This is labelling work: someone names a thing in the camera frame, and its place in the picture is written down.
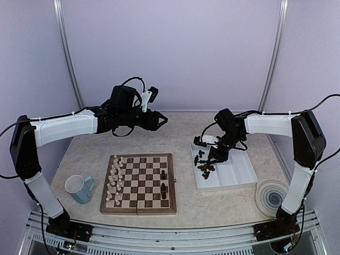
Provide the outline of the white plastic tray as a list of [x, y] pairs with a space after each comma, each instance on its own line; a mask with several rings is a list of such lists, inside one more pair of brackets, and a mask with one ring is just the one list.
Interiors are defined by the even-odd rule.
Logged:
[[228, 161], [214, 165], [208, 178], [204, 178], [199, 169], [200, 163], [194, 163], [196, 190], [198, 192], [215, 192], [248, 188], [258, 183], [256, 172], [246, 151], [231, 150]]

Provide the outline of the wooden chess board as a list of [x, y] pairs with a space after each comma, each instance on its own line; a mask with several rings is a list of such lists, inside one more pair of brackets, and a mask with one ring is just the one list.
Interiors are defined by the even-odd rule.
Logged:
[[[124, 188], [121, 206], [108, 208], [104, 202], [104, 188], [99, 211], [104, 215], [175, 215], [177, 213], [173, 155], [131, 154], [124, 158]], [[167, 179], [161, 180], [164, 170]], [[160, 187], [167, 186], [167, 198], [162, 199]]]

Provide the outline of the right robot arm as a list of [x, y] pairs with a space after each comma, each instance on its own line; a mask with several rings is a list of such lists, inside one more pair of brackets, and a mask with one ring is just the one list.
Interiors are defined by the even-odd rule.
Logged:
[[215, 125], [224, 132], [221, 137], [201, 134], [194, 144], [210, 147], [209, 161], [222, 163], [228, 160], [229, 151], [244, 143], [249, 134], [268, 134], [292, 139], [294, 160], [293, 175], [288, 192], [278, 208], [272, 223], [272, 232], [282, 236], [292, 228], [294, 217], [309, 193], [317, 164], [326, 148], [326, 138], [311, 109], [301, 112], [265, 113], [248, 110], [234, 114], [228, 108], [214, 117]]

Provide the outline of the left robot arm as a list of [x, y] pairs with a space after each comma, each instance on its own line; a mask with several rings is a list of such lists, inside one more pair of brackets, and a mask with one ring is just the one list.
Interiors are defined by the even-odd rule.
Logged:
[[54, 229], [63, 236], [71, 235], [74, 224], [50, 188], [67, 145], [74, 137], [115, 132], [119, 127], [158, 130], [168, 121], [160, 112], [148, 107], [158, 93], [155, 87], [138, 93], [132, 87], [120, 85], [113, 88], [110, 98], [100, 106], [44, 118], [20, 116], [10, 125], [14, 128], [10, 155], [15, 175], [1, 175], [1, 178], [19, 178], [32, 199], [54, 220]]

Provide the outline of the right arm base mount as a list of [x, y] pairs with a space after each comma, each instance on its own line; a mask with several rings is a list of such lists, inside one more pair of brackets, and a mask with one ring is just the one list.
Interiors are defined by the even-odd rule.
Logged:
[[264, 241], [293, 234], [298, 232], [300, 227], [296, 219], [285, 221], [277, 218], [270, 222], [255, 224], [253, 229], [257, 241]]

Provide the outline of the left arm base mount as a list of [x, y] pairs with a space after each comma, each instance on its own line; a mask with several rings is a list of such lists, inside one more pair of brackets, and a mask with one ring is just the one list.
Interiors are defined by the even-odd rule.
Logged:
[[65, 225], [48, 223], [46, 231], [56, 236], [72, 239], [74, 241], [89, 242], [93, 227], [89, 224], [69, 221]]

